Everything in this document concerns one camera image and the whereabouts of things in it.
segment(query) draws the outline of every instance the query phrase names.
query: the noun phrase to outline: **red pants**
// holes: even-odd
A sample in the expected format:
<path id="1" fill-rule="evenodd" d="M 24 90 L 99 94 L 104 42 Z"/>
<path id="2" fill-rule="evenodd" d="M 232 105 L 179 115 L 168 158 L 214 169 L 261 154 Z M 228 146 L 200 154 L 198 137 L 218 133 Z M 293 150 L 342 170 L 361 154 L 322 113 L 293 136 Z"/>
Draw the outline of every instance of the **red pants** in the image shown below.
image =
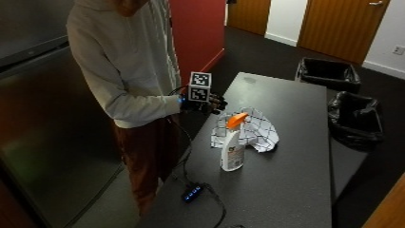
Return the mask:
<path id="1" fill-rule="evenodd" d="M 177 116 L 168 118 L 179 123 Z M 140 127 L 116 127 L 115 133 L 141 216 L 156 197 L 159 178 L 165 181 L 179 161 L 180 130 L 163 118 Z"/>

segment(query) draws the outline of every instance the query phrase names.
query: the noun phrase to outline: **person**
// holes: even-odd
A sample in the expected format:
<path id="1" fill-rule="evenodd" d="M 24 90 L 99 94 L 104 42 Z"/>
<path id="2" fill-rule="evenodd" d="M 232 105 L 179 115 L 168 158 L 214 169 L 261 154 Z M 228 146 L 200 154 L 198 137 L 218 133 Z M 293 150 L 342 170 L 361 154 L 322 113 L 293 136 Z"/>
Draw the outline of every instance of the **person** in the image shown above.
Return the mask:
<path id="1" fill-rule="evenodd" d="M 167 0 L 76 0 L 67 19 L 73 58 L 115 123 L 141 216 L 179 161 L 173 122 L 191 103 L 169 95 L 181 86 L 169 19 Z M 212 99 L 210 110 L 221 101 Z"/>

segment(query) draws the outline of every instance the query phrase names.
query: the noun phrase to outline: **door handle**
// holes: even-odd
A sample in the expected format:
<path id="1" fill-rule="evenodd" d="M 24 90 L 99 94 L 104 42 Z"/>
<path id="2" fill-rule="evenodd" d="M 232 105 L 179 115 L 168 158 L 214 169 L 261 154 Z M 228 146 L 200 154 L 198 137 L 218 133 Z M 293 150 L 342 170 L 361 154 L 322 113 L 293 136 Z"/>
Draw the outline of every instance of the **door handle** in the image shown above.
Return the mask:
<path id="1" fill-rule="evenodd" d="M 381 6 L 382 4 L 384 4 L 384 2 L 382 1 L 378 1 L 377 3 L 368 3 L 370 6 L 374 6 L 374 7 L 377 7 L 377 6 Z"/>

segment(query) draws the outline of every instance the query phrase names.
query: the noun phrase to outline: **white and black checkered towel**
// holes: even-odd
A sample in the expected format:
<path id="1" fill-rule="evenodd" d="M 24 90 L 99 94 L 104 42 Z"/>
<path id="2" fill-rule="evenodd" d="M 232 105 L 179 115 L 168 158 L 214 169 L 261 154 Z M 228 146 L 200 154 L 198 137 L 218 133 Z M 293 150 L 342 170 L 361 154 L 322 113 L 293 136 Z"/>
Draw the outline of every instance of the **white and black checkered towel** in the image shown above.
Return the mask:
<path id="1" fill-rule="evenodd" d="M 258 152 L 272 150 L 278 142 L 274 126 L 264 116 L 264 113 L 253 107 L 241 108 L 238 113 L 242 112 L 248 113 L 248 117 L 240 125 L 240 144 L 253 145 Z M 212 147 L 222 147 L 228 132 L 226 122 L 238 113 L 224 113 L 218 116 L 212 133 Z"/>

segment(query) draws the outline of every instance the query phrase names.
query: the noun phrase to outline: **spray bottle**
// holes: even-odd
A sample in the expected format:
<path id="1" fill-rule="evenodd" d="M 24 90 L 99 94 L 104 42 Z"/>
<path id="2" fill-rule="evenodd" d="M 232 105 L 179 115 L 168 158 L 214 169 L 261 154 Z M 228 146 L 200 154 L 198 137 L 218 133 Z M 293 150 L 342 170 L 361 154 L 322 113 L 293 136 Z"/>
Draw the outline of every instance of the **spray bottle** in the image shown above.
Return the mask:
<path id="1" fill-rule="evenodd" d="M 234 115 L 226 123 L 226 137 L 220 156 L 220 167 L 225 171 L 241 168 L 244 159 L 244 145 L 240 144 L 241 122 L 248 114 Z"/>

